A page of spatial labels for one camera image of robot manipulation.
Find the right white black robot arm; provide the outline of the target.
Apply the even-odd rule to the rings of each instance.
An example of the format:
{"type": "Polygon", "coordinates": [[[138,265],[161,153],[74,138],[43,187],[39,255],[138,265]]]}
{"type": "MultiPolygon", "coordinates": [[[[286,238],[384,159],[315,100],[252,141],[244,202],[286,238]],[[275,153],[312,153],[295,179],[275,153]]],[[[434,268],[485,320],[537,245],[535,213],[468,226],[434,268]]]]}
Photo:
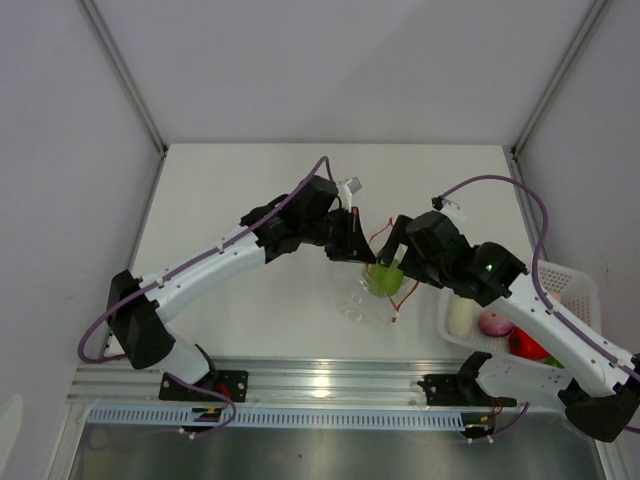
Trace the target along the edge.
{"type": "Polygon", "coordinates": [[[639,408],[639,361],[575,318],[534,285],[534,272],[505,247],[472,246],[444,214],[400,215],[378,261],[405,249],[403,274],[505,316],[561,364],[553,369],[515,355],[474,352],[458,371],[468,403],[505,397],[554,409],[580,432],[611,443],[639,408]]]}

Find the clear orange zip top bag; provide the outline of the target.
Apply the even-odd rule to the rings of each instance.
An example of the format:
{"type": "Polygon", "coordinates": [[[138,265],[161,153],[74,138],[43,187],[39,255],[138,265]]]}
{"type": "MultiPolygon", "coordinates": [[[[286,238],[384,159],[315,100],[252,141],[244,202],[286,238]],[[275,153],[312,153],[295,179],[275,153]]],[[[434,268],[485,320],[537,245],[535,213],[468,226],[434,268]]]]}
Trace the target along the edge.
{"type": "Polygon", "coordinates": [[[406,250],[400,244],[389,267],[380,263],[338,265],[334,277],[338,311],[353,322],[395,325],[419,286],[399,268],[406,250]]]}

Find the white daikon radish toy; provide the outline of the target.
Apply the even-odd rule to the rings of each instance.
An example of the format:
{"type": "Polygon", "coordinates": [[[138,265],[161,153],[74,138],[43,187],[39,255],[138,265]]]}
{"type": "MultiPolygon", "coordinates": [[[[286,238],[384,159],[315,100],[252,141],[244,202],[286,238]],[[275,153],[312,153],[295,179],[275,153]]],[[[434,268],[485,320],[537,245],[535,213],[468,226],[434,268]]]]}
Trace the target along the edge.
{"type": "Polygon", "coordinates": [[[447,315],[447,331],[457,338],[467,338],[473,327],[476,304],[473,300],[454,296],[447,315]]]}

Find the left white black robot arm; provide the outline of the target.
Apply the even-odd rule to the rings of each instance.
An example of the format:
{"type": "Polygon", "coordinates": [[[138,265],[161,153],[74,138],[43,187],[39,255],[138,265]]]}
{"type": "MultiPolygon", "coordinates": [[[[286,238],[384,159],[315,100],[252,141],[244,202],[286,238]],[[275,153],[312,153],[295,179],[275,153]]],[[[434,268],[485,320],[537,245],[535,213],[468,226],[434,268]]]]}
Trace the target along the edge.
{"type": "Polygon", "coordinates": [[[197,400],[217,387],[211,357],[169,328],[185,307],[217,284],[295,252],[308,244],[323,248],[334,262],[372,263],[372,252],[352,203],[358,178],[334,182],[313,176],[289,195],[252,209],[220,244],[181,265],[136,278],[124,270],[110,285],[107,323],[136,370],[157,367],[182,380],[197,400]]]}

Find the green cabbage toy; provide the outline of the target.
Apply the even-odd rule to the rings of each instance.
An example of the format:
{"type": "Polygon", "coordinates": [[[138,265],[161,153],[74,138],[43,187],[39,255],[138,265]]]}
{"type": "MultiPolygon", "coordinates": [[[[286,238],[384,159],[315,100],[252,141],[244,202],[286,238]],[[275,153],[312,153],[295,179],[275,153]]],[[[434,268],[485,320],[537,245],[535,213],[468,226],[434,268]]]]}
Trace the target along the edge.
{"type": "Polygon", "coordinates": [[[371,264],[366,267],[368,291],[377,296],[393,296],[403,285],[404,275],[399,269],[399,262],[393,260],[389,267],[382,264],[371,264]]]}

